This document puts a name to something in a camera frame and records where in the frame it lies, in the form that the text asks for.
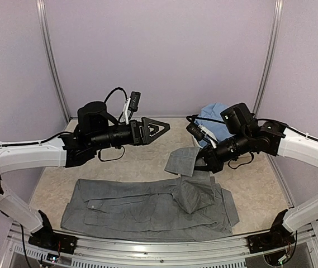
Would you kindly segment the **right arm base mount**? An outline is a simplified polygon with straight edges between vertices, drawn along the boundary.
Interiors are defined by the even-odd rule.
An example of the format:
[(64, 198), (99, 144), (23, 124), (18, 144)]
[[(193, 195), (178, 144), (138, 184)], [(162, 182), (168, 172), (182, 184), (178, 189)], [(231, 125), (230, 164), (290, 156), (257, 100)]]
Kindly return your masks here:
[(293, 234), (283, 234), (281, 232), (265, 232), (247, 237), (249, 252), (259, 253), (288, 246), (295, 243)]

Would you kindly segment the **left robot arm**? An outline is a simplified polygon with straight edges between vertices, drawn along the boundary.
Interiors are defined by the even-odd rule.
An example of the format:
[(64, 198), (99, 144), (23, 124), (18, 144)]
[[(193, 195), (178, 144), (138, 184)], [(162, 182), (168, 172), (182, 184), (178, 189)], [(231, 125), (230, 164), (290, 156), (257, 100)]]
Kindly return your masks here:
[(61, 132), (46, 140), (0, 142), (0, 211), (27, 229), (46, 248), (58, 243), (58, 235), (45, 213), (32, 209), (1, 181), (10, 171), (41, 167), (73, 168), (93, 159), (98, 151), (125, 145), (152, 143), (170, 125), (151, 118), (140, 121), (125, 118), (125, 123), (108, 113), (103, 101), (94, 101), (78, 109), (73, 132)]

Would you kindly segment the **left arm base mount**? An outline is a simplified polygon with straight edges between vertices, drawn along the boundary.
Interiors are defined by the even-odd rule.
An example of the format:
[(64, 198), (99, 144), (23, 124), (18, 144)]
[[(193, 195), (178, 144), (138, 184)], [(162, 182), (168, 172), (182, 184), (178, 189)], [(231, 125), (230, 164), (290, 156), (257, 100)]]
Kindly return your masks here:
[(36, 232), (29, 238), (29, 244), (31, 245), (71, 255), (76, 249), (77, 241), (76, 236), (55, 232)]

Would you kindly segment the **grey long sleeve shirt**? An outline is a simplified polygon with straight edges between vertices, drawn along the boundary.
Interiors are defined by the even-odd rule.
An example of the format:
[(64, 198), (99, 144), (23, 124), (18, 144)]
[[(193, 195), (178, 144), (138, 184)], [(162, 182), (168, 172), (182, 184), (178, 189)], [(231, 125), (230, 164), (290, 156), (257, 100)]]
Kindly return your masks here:
[(207, 241), (232, 235), (239, 215), (198, 147), (171, 152), (165, 170), (173, 179), (123, 183), (79, 179), (60, 226), (84, 235), (141, 242)]

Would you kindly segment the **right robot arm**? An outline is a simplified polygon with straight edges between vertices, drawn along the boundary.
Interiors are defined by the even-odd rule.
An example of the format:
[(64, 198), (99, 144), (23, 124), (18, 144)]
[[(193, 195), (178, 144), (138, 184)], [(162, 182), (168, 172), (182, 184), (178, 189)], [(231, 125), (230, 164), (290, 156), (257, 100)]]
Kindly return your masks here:
[[(225, 164), (249, 153), (264, 152), (282, 156), (318, 168), (318, 138), (302, 133), (280, 121), (265, 119), (263, 125), (254, 118), (245, 103), (235, 104), (221, 112), (231, 137), (201, 149), (197, 159), (204, 162), (196, 170), (220, 172)], [(277, 248), (300, 227), (318, 220), (318, 195), (296, 208), (280, 212), (266, 235), (269, 247)]]

